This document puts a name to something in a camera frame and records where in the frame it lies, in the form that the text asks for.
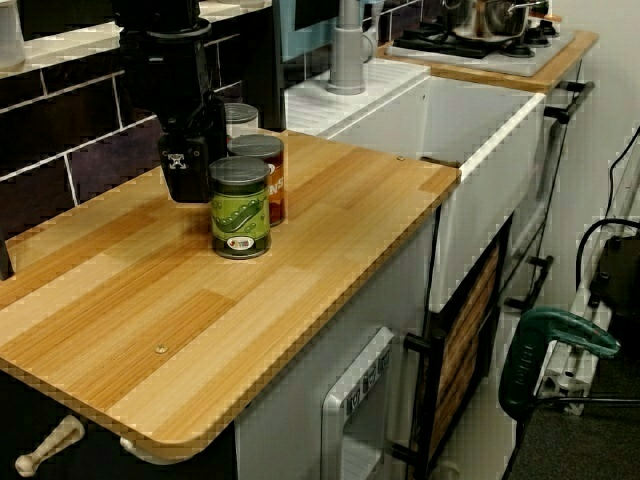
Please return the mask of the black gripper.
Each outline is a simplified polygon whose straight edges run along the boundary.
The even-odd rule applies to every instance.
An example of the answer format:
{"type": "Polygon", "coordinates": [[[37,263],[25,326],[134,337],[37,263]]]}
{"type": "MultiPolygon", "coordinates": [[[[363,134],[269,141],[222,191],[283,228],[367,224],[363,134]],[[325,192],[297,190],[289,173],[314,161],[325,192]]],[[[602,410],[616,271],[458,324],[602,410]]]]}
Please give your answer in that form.
{"type": "Polygon", "coordinates": [[[169,194],[178,203],[207,203],[209,162],[227,156],[225,104],[213,93],[207,37],[206,33],[147,35],[151,110],[165,133],[158,141],[160,164],[169,194]]]}

